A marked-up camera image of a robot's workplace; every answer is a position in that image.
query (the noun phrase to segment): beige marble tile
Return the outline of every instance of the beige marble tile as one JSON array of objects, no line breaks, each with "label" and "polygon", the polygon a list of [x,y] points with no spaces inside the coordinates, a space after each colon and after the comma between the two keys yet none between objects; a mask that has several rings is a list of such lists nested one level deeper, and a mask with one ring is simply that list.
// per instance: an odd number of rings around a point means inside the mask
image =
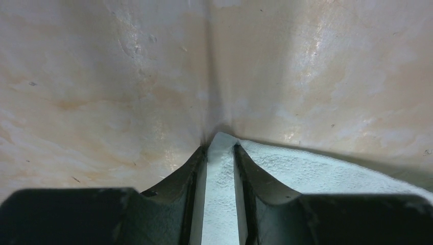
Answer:
[{"label": "beige marble tile", "polygon": [[24,187],[143,190],[217,130],[431,190],[432,10],[429,0],[2,1],[0,199]]}]

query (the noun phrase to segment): towel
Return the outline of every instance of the towel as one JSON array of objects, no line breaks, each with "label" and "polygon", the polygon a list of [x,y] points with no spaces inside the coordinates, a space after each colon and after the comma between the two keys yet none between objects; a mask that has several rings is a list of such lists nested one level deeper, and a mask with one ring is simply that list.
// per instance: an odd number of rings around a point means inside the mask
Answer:
[{"label": "towel", "polygon": [[300,193],[413,193],[433,203],[433,193],[368,168],[217,133],[208,149],[202,244],[239,244],[233,173],[237,142],[257,165]]}]

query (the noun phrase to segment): marble surface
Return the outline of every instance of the marble surface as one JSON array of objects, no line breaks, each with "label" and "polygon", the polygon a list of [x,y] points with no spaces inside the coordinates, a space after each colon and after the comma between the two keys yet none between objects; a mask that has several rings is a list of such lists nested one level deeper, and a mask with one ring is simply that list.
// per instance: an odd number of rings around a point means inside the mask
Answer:
[{"label": "marble surface", "polygon": [[429,0],[5,0],[0,200],[134,186],[217,131],[433,190]]}]

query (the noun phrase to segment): white towel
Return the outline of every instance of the white towel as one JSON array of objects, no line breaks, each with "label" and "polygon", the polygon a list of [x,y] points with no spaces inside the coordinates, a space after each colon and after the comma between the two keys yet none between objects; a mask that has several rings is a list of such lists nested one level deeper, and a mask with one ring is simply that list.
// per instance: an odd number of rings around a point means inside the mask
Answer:
[{"label": "white towel", "polygon": [[414,193],[433,203],[433,193],[349,162],[218,133],[208,150],[202,244],[239,244],[233,175],[237,142],[256,164],[300,193]]}]

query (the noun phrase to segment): beige surface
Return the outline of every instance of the beige surface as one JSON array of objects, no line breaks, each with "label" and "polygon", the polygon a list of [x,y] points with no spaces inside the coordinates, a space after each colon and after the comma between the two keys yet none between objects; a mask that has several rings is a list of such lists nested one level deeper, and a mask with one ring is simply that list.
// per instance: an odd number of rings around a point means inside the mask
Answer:
[{"label": "beige surface", "polygon": [[432,13],[430,0],[2,1],[0,200],[144,190],[217,130],[432,190]]}]

